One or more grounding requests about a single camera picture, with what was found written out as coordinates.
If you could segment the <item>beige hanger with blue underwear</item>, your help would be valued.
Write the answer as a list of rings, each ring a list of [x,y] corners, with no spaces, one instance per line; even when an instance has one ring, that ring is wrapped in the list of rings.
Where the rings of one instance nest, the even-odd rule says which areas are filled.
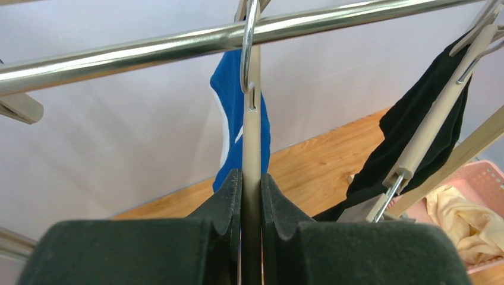
[[[260,1],[241,1],[236,21],[245,21],[240,62],[244,93],[242,133],[241,284],[262,284],[260,46],[253,45]]]

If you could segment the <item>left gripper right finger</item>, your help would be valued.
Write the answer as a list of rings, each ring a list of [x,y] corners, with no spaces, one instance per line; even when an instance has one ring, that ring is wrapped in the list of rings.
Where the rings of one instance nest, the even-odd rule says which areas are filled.
[[[470,284],[442,230],[404,221],[319,222],[261,181],[266,284]]]

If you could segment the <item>cream underwear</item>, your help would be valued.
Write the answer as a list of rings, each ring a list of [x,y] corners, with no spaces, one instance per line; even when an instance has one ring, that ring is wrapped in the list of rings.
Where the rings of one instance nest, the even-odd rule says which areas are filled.
[[[426,209],[467,264],[503,257],[503,218],[493,210],[467,200],[450,185],[429,193]]]

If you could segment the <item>beige hanger with cream underwear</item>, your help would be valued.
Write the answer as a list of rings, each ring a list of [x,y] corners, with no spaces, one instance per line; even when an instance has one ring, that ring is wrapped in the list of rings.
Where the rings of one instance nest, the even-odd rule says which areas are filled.
[[[26,93],[11,94],[1,97],[1,115],[32,125],[39,122],[44,114],[44,107]]]

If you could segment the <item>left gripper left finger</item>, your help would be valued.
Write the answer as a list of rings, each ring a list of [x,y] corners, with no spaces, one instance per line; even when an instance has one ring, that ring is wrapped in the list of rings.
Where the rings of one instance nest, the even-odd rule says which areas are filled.
[[[54,224],[19,284],[237,284],[242,173],[184,218]]]

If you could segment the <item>blue underwear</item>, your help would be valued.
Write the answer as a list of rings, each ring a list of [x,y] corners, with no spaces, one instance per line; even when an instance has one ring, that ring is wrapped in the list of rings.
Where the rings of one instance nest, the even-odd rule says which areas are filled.
[[[240,85],[240,64],[240,50],[225,52],[210,78],[223,133],[220,168],[212,185],[213,192],[218,192],[232,169],[242,168],[245,96]]]

